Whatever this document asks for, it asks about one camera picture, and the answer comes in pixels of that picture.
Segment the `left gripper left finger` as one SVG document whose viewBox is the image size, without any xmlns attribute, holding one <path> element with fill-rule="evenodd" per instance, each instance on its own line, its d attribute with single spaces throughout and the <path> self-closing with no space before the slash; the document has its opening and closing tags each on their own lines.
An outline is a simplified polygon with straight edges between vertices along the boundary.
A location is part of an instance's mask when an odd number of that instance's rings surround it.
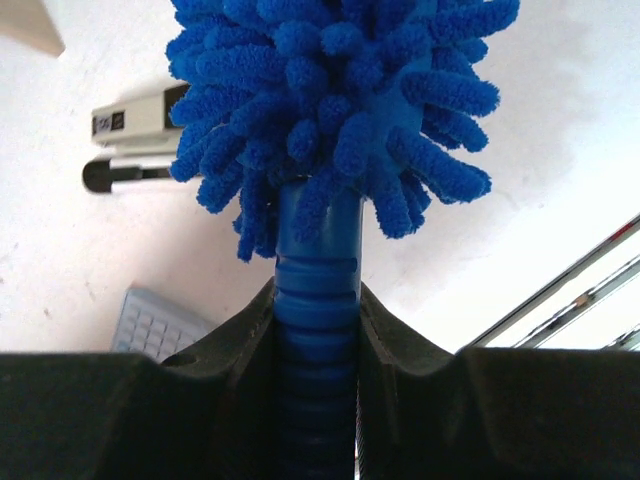
<svg viewBox="0 0 640 480">
<path fill-rule="evenodd" d="M 273 294 L 163 362 L 133 353 L 5 354 L 5 479 L 269 479 Z"/>
</svg>

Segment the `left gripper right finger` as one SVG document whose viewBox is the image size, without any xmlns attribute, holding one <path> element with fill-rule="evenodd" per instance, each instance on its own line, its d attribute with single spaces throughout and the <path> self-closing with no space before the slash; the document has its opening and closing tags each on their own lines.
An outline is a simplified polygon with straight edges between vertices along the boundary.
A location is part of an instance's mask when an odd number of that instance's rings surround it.
<svg viewBox="0 0 640 480">
<path fill-rule="evenodd" d="M 635 479 L 639 356 L 451 354 L 361 297 L 358 451 L 365 479 Z"/>
</svg>

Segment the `blue microfiber duster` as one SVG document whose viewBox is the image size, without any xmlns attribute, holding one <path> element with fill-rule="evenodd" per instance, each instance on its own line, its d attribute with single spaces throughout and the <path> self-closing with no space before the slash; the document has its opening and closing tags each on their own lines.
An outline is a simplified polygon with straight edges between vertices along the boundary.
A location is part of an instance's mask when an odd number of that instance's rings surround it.
<svg viewBox="0 0 640 480">
<path fill-rule="evenodd" d="M 490 176 L 499 105 L 475 65 L 516 1 L 178 1 L 166 48 L 186 94 L 170 168 L 234 221 L 243 261 L 275 262 L 277 479 L 355 469 L 363 204 L 382 233 L 419 230 L 433 199 L 469 203 Z"/>
</svg>

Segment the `light wooden bookshelf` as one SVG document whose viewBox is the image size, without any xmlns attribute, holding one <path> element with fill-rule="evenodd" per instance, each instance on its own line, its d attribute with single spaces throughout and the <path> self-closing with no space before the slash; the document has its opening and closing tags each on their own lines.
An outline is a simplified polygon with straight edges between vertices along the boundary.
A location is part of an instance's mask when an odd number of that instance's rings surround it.
<svg viewBox="0 0 640 480">
<path fill-rule="evenodd" d="M 1 35 L 55 58 L 65 51 L 62 37 L 41 0 L 1 0 Z"/>
</svg>

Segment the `yellow calculator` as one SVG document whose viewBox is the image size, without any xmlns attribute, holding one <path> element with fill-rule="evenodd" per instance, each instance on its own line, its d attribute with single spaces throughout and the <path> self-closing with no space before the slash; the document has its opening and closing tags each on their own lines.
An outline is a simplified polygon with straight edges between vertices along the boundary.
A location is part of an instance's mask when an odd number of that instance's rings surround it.
<svg viewBox="0 0 640 480">
<path fill-rule="evenodd" d="M 214 325 L 166 298 L 141 287 L 126 291 L 111 350 L 140 353 L 157 363 L 193 345 Z"/>
</svg>

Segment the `black white utility knife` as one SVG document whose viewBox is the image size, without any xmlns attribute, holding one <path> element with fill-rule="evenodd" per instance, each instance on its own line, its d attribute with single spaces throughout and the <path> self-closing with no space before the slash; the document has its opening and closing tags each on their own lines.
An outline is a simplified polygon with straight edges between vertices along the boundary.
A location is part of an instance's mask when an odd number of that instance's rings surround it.
<svg viewBox="0 0 640 480">
<path fill-rule="evenodd" d="M 85 189 L 96 195 L 141 191 L 160 181 L 169 181 L 172 156 L 96 157 L 82 169 Z"/>
</svg>

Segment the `beige black stapler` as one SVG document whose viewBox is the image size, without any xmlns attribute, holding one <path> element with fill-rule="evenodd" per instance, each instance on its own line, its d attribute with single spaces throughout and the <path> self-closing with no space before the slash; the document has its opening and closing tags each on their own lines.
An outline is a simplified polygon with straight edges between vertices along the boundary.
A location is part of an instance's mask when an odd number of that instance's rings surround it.
<svg viewBox="0 0 640 480">
<path fill-rule="evenodd" d="M 188 84 L 178 84 L 94 109 L 91 141 L 116 150 L 175 152 L 182 128 L 173 124 L 170 111 L 188 89 Z"/>
</svg>

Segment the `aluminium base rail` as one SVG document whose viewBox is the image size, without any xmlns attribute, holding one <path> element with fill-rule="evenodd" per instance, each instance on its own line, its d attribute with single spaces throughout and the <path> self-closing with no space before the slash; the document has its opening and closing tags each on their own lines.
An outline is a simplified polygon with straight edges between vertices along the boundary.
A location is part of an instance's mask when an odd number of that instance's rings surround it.
<svg viewBox="0 0 640 480">
<path fill-rule="evenodd" d="M 639 348 L 639 217 L 574 261 L 469 347 Z"/>
</svg>

